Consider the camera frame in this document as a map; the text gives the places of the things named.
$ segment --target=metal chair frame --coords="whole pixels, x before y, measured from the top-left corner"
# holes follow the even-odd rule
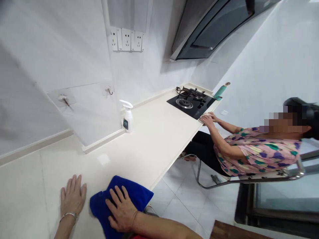
[[[188,156],[195,156],[194,154],[188,154],[188,155],[185,155],[183,157],[180,157],[178,159],[183,159],[185,157],[188,157]],[[304,169],[304,166],[302,164],[302,161],[301,161],[301,158],[299,157],[298,158],[298,161],[296,162],[297,164],[297,167],[298,167],[298,173],[296,175],[293,175],[293,176],[289,176],[289,177],[281,177],[281,178],[265,178],[265,179],[245,179],[245,180],[228,180],[226,182],[223,182],[223,183],[218,183],[215,179],[215,176],[214,175],[211,175],[213,181],[216,183],[216,185],[213,185],[213,186],[210,186],[210,187],[204,187],[203,185],[201,185],[201,183],[199,182],[199,173],[200,173],[200,169],[201,169],[201,164],[202,164],[202,161],[199,159],[199,165],[198,165],[198,171],[197,171],[197,176],[196,176],[196,181],[198,183],[199,186],[201,186],[202,188],[205,188],[205,189],[212,189],[212,188],[217,188],[217,187],[220,187],[220,186],[224,186],[224,185],[227,185],[227,184],[233,184],[233,183],[247,183],[247,184],[251,184],[251,183],[267,183],[267,182],[284,182],[284,181],[292,181],[292,180],[297,180],[297,179],[300,179],[302,178],[304,175],[305,175],[305,169]]]

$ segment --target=black hair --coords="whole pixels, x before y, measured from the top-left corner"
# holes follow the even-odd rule
[[[319,106],[315,104],[307,105],[289,105],[288,112],[293,113],[292,123],[293,125],[311,126],[311,130],[305,132],[302,138],[314,138],[319,140]],[[309,117],[308,110],[313,111],[313,115]]]
[[[311,126],[311,130],[303,134],[303,138],[319,140],[319,106],[308,104],[298,97],[292,97],[283,104],[285,112],[293,113],[292,124]]]
[[[303,138],[314,138],[319,140],[319,106],[315,104],[309,104],[307,107],[313,110],[313,119],[307,120],[306,125],[311,126],[311,130],[303,134]]]

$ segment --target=black pants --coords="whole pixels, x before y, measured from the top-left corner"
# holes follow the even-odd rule
[[[215,170],[217,173],[229,177],[222,170],[217,156],[214,151],[214,142],[210,134],[198,131],[192,141],[185,148],[186,154],[195,154],[201,161],[207,164],[208,167]]]

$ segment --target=chair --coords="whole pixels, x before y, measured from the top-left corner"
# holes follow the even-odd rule
[[[180,157],[178,159],[183,159],[183,158],[185,158],[187,156],[192,156],[192,157],[195,156],[196,157],[196,155],[194,155],[194,154],[188,154],[188,155],[183,155],[182,157]],[[221,182],[218,179],[217,176],[211,175],[212,180],[216,183],[216,185],[213,185],[213,186],[210,186],[210,187],[204,187],[199,182],[199,173],[200,173],[200,169],[201,169],[201,164],[202,164],[202,161],[199,159],[199,165],[198,165],[198,172],[197,172],[196,181],[199,184],[199,186],[201,186],[202,188],[205,188],[205,189],[212,189],[212,188],[224,186],[224,185],[227,185],[227,184],[233,184],[233,183],[251,184],[251,183],[291,181],[291,180],[300,179],[301,177],[303,177],[305,175],[305,169],[303,167],[301,158],[298,157],[298,160],[296,162],[297,167],[298,167],[298,171],[294,175],[290,175],[289,171],[286,168],[285,169],[281,169],[281,170],[276,170],[276,171],[273,171],[273,172],[268,172],[268,173],[243,175],[243,176],[239,177],[239,180],[233,180],[233,181],[231,180],[232,177],[225,177],[223,175],[220,175],[220,176],[222,176],[223,178],[225,178],[227,180],[226,182]]]

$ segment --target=human hand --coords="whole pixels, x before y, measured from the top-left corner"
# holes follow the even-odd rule
[[[207,127],[215,127],[214,120],[211,116],[204,115],[199,120]]]
[[[68,212],[76,213],[78,216],[82,211],[86,198],[86,184],[81,187],[81,179],[81,175],[77,179],[76,175],[73,175],[67,182],[66,190],[61,189],[61,216]]]
[[[214,120],[214,122],[219,123],[221,120],[217,118],[214,112],[209,112],[208,115]]]
[[[124,196],[118,186],[115,186],[116,193],[110,189],[110,194],[116,206],[108,199],[105,200],[114,218],[109,216],[111,227],[118,232],[131,232],[134,219],[138,214],[138,210],[133,205],[126,188],[122,186]]]

